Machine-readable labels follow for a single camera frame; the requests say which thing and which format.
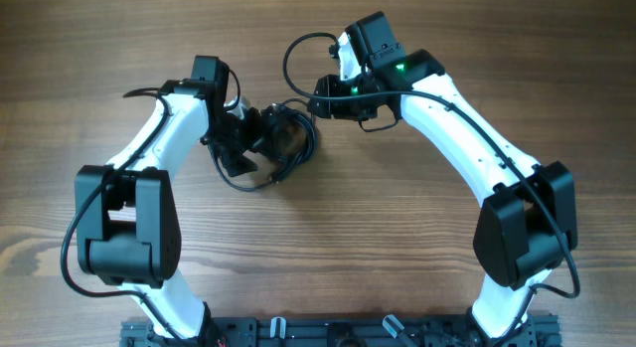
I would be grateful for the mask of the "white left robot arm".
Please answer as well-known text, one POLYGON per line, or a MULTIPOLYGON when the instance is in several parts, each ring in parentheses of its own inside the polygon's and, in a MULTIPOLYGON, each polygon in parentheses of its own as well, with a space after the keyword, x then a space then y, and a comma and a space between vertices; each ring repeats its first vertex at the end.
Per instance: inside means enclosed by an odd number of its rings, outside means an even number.
POLYGON ((236 96, 236 74, 220 58, 198 56, 190 76, 141 87, 155 110, 133 140, 103 165, 85 165, 75 181, 76 214, 65 234, 60 265, 65 283, 92 298, 132 297, 149 320, 124 346, 226 346, 227 334, 179 272, 182 236, 172 182, 196 143, 208 147, 226 180, 254 172, 245 157, 261 154, 279 164, 271 182, 304 161, 278 148, 286 107, 259 111, 236 96))

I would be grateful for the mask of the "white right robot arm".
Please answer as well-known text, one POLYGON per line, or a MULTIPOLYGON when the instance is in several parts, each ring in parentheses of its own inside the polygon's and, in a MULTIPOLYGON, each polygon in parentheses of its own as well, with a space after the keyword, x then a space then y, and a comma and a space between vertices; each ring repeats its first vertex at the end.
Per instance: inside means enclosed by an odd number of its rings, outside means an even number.
POLYGON ((562 163, 543 165, 498 133, 430 52, 406 51, 383 12, 346 27, 330 54, 339 72, 310 93, 314 115, 364 123, 387 106, 443 154, 477 199, 473 250, 485 278, 470 317, 479 342, 502 346, 531 336, 528 308, 537 291, 564 294, 545 282, 562 263, 572 279, 568 297, 579 296, 574 183, 562 163))

